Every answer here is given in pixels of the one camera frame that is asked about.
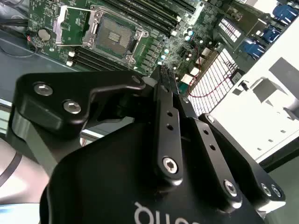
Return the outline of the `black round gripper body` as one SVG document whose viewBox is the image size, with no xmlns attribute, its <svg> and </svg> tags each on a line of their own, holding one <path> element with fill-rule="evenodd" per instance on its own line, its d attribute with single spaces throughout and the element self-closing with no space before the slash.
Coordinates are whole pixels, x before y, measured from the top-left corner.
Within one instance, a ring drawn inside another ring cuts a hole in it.
<svg viewBox="0 0 299 224">
<path fill-rule="evenodd" d="M 215 208 L 212 183 L 182 140 L 183 182 L 169 188 L 152 167 L 152 132 L 130 124 L 69 154 L 40 201 L 42 224 L 261 224 L 247 199 L 231 213 Z"/>
</svg>

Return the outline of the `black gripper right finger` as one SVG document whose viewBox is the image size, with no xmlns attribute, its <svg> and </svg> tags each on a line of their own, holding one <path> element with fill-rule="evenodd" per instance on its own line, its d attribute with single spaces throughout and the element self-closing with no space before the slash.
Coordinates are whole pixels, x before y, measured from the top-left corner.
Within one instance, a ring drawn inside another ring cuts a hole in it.
<svg viewBox="0 0 299 224">
<path fill-rule="evenodd" d="M 173 74 L 168 74 L 182 120 L 198 152 L 211 201 L 222 212 L 240 209 L 244 200 L 258 213 L 270 213 L 285 205 L 285 194 L 265 170 L 209 113 L 197 116 L 190 101 L 178 95 Z"/>
</svg>

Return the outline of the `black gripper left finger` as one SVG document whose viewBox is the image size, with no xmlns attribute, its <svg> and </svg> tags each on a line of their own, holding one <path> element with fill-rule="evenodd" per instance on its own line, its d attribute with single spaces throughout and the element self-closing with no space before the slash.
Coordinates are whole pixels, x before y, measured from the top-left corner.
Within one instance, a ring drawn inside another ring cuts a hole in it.
<svg viewBox="0 0 299 224">
<path fill-rule="evenodd" d="M 159 70 L 150 77 L 129 70 L 25 74 L 16 81 L 13 106 L 14 131 L 24 119 L 65 140 L 85 128 L 131 117 L 133 123 L 121 128 L 113 143 L 147 150 L 142 168 L 165 185 L 183 180 L 179 114 Z"/>
</svg>

